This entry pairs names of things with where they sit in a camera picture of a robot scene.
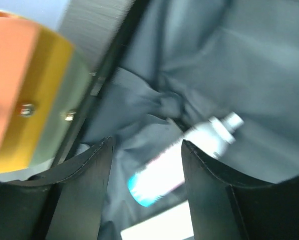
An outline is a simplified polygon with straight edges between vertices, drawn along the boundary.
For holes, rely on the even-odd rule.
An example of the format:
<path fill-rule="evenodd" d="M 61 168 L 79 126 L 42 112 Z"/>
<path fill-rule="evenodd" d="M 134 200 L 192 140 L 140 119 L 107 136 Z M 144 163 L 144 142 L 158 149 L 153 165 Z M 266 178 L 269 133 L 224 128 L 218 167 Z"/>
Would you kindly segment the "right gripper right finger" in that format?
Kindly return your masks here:
<path fill-rule="evenodd" d="M 184 174 L 197 240 L 299 240 L 299 176 L 269 183 L 182 143 Z"/>

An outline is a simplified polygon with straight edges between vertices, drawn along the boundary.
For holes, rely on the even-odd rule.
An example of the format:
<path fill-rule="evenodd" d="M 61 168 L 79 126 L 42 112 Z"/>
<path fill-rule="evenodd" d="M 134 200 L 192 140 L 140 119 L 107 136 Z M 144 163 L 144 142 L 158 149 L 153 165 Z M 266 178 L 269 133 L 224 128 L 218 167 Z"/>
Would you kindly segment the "white blue pink bottle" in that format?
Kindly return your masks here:
<path fill-rule="evenodd" d="M 200 122 L 164 149 L 155 158 L 136 172 L 127 182 L 133 199 L 143 207 L 152 206 L 185 183 L 182 155 L 183 141 L 189 141 L 213 159 L 220 159 L 228 147 L 235 142 L 233 134 L 244 124 L 244 120 L 231 112 L 222 119 L 211 117 Z"/>

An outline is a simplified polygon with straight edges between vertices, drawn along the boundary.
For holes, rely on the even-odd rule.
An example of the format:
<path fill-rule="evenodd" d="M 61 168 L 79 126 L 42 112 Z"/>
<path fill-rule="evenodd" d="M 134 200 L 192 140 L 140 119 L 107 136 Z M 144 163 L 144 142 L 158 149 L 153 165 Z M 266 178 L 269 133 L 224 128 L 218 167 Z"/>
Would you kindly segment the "orange swing lid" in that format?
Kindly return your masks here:
<path fill-rule="evenodd" d="M 0 10 L 0 173 L 55 157 L 90 82 L 72 42 Z"/>

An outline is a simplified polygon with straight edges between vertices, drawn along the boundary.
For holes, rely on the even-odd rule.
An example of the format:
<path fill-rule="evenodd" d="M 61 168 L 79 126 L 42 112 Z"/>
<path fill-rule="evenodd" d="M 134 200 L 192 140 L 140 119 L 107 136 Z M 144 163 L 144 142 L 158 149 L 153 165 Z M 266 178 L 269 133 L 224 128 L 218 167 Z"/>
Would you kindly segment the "black white astronaut suitcase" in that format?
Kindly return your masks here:
<path fill-rule="evenodd" d="M 57 160 L 115 139 L 100 240 L 188 201 L 184 183 L 144 207 L 127 182 L 214 116 L 244 120 L 216 160 L 272 184 L 299 176 L 299 0 L 137 0 L 91 76 Z"/>

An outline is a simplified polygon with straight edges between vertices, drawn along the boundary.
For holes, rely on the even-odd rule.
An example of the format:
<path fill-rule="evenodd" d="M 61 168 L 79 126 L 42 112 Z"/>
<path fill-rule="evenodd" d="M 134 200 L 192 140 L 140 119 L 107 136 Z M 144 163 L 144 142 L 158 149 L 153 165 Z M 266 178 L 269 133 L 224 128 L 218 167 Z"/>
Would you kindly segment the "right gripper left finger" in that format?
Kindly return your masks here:
<path fill-rule="evenodd" d="M 105 138 L 29 180 L 0 182 L 0 240 L 95 240 L 113 157 Z"/>

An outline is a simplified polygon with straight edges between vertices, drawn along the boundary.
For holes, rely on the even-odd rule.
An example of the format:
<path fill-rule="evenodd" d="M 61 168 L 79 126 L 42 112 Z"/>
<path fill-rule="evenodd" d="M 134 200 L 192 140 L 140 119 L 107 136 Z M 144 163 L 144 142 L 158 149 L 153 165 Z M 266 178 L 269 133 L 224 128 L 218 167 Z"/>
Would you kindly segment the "white toothpaste box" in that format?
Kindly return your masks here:
<path fill-rule="evenodd" d="M 123 240 L 194 239 L 188 201 L 121 231 Z"/>

